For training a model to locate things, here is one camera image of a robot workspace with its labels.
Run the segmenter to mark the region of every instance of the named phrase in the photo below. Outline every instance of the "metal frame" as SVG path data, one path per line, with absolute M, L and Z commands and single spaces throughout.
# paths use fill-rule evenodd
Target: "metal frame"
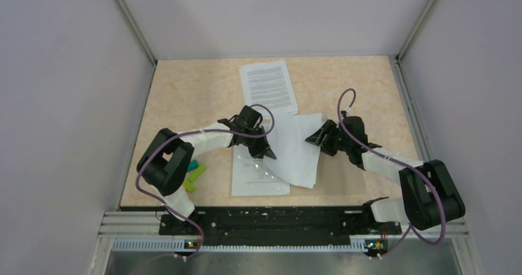
M 125 0 L 114 0 L 114 3 L 116 4 L 116 7 L 118 8 L 119 12 L 121 13 L 121 16 L 129 26 L 129 30 L 138 42 L 138 45 L 142 49 L 143 53 L 147 56 L 147 59 L 152 65 L 158 64 L 158 60 L 152 53 L 152 50 L 150 49 L 147 40 L 145 39 L 142 31 L 140 30 L 140 27 L 134 20 L 134 17 L 132 16 L 129 7 L 125 3 Z
M 156 68 L 157 68 L 157 65 L 154 64 L 152 71 L 151 71 L 151 76 L 148 80 L 147 92 L 145 94 L 143 94 L 142 98 L 140 98 L 141 99 L 140 105 L 142 107 L 139 109 L 139 113 L 140 113 L 139 121 L 138 121 L 138 124 L 136 124 L 135 126 L 132 127 L 133 128 L 132 148 L 129 149 L 129 152 L 127 153 L 126 158 L 125 158 L 125 162 L 124 162 L 125 169 L 122 171 L 122 175 L 119 178 L 122 181 L 121 186 L 120 186 L 121 190 L 119 192 L 119 198 L 116 201 L 116 204 L 114 205 L 114 207 L 112 209 L 117 209 L 119 207 L 119 203 L 123 197 L 123 192 L 125 191 L 125 184 L 127 182 L 127 177 L 129 175 L 129 171 L 131 169 L 130 167 L 131 167 L 131 162 L 132 162 L 132 155 L 134 154 L 134 149 L 136 148 L 136 142 L 138 140 L 138 135 L 140 133 L 140 127 L 142 126 L 142 122 L 143 122 L 143 115 L 145 114 L 145 107 L 147 106 L 148 96 L 150 94 L 150 89 L 152 87 L 152 80 L 154 79 L 154 74 L 156 74 Z
M 114 252 L 195 252 L 196 249 L 185 248 L 187 238 L 153 237 L 153 238 L 116 238 L 112 250 Z M 203 245 L 200 252 L 367 252 L 365 239 L 350 239 L 350 245 L 322 246 L 249 246 L 249 245 Z
M 401 47 L 401 49 L 399 50 L 399 53 L 396 56 L 397 60 L 399 62 L 404 60 L 406 54 L 408 53 L 408 50 L 413 45 L 415 38 L 417 37 L 417 35 L 419 35 L 421 29 L 424 27 L 424 24 L 430 17 L 430 14 L 433 11 L 433 8 L 435 7 L 435 5 L 438 1 L 439 0 L 428 0 L 428 2 L 426 2 L 424 9 L 420 13 L 420 16 L 418 17 L 417 21 L 415 22 L 415 25 L 411 29 L 406 40 L 404 41 L 403 46 Z
M 412 90 L 408 83 L 408 78 L 402 67 L 402 61 L 407 55 L 412 44 L 416 40 L 416 37 L 423 28 L 425 22 L 428 20 L 431 11 L 438 0 L 428 0 L 424 7 L 421 15 L 416 21 L 414 27 L 406 38 L 400 51 L 395 56 L 389 56 L 391 68 L 395 77 L 397 88 L 399 90 L 406 117 L 414 137 L 414 143 L 416 146 L 419 157 L 423 160 L 431 159 L 433 153 L 430 151 L 430 145 L 428 138 L 425 133 L 424 125 L 419 114 L 419 109 L 415 102 Z M 121 11 L 122 16 L 125 18 L 129 29 L 135 36 L 137 42 L 140 44 L 145 55 L 147 55 L 149 61 L 155 66 L 157 60 L 155 59 L 152 51 L 150 50 L 142 32 L 137 26 L 132 14 L 130 13 L 124 0 L 115 0 L 118 9 Z M 146 100 L 143 102 L 142 114 L 145 110 Z M 130 165 L 130 159 L 126 163 L 126 167 Z M 172 238 L 189 238 L 194 239 L 192 236 L 160 236 L 158 233 L 160 220 L 157 214 L 163 214 L 166 212 L 106 212 L 103 217 L 100 230 L 98 232 L 98 239 L 95 245 L 95 249 L 92 255 L 89 274 L 104 274 L 107 265 L 109 264 L 109 257 L 111 248 L 114 243 L 114 239 L 121 238 L 159 238 L 165 237 L 165 239 Z M 424 237 L 436 239 L 440 233 L 440 227 L 434 227 L 426 231 L 421 232 Z M 357 235 L 351 236 L 353 239 L 377 239 L 378 236 L 372 235 Z M 390 238 L 399 238 L 400 236 L 389 236 Z M 446 237 L 451 239 L 456 261 L 460 265 L 460 269 L 463 275 L 482 275 L 484 271 L 482 269 L 478 254 L 473 245 L 472 240 L 469 237 L 468 229 L 465 225 L 464 219 L 458 219 L 448 223 Z M 410 233 L 407 239 L 416 239 L 416 236 Z

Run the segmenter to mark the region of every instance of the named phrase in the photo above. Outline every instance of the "paper sheet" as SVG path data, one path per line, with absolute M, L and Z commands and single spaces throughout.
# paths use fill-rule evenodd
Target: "paper sheet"
M 321 127 L 322 114 L 276 114 L 275 122 L 267 140 L 277 160 L 265 157 L 263 162 L 288 183 L 313 188 L 321 148 L 305 143 L 305 139 Z
M 286 62 L 244 65 L 240 69 L 245 103 L 261 104 L 272 113 L 297 114 L 297 101 Z M 264 117 L 268 114 L 261 111 Z
M 270 171 L 261 159 L 250 157 L 248 148 L 234 146 L 232 196 L 272 196 L 290 194 L 290 184 Z

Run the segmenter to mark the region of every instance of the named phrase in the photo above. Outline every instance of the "white wall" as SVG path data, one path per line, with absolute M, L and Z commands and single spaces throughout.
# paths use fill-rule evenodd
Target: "white wall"
M 405 67 L 488 274 L 520 274 L 522 0 L 440 0 Z
M 84 274 L 151 66 L 112 0 L 0 0 L 0 274 Z
M 396 54 L 427 0 L 126 0 L 158 59 Z

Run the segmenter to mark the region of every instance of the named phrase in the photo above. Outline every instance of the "beige speckled surface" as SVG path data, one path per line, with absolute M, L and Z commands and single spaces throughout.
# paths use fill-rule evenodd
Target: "beige speckled surface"
M 280 58 L 159 61 L 136 142 L 121 205 L 158 205 L 134 187 L 137 161 L 158 130 L 196 129 L 237 114 L 244 105 L 239 68 Z M 406 115 L 386 56 L 286 57 L 299 114 L 335 118 L 340 93 L 357 90 L 351 113 L 361 116 L 369 140 L 406 157 L 417 157 Z M 232 149 L 198 157 L 207 170 L 189 197 L 196 205 L 355 205 L 400 196 L 398 185 L 354 168 L 346 155 L 322 156 L 314 189 L 292 187 L 289 196 L 231 197 Z M 150 189 L 142 180 L 143 187 Z

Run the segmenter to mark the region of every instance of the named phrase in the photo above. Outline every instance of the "black base bracket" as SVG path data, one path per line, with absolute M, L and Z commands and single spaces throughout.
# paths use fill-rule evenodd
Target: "black base bracket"
M 395 223 L 368 223 L 363 206 L 196 207 L 190 218 L 202 227 L 205 245 L 347 245 L 350 235 L 401 234 Z M 198 235 L 172 215 L 161 216 L 160 235 Z

